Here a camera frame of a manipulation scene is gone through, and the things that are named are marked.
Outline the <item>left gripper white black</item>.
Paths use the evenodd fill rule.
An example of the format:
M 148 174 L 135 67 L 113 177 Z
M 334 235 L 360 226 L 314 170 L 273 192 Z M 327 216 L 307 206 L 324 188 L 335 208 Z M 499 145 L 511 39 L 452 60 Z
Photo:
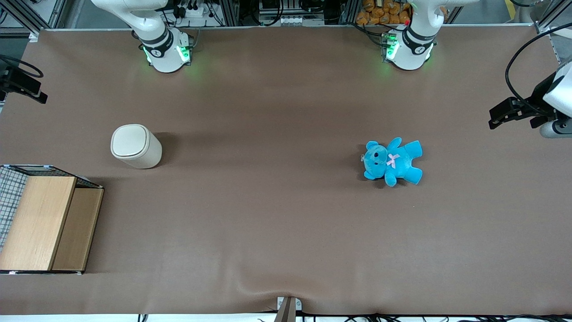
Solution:
M 548 75 L 533 90 L 533 97 L 543 101 L 545 105 L 564 114 L 572 116 L 572 62 L 566 60 L 559 65 L 555 72 Z M 533 129 L 554 129 L 554 123 L 558 120 L 558 114 L 538 115 L 535 110 L 529 108 L 515 97 L 509 97 L 489 110 L 490 130 L 500 125 L 532 118 L 530 126 Z

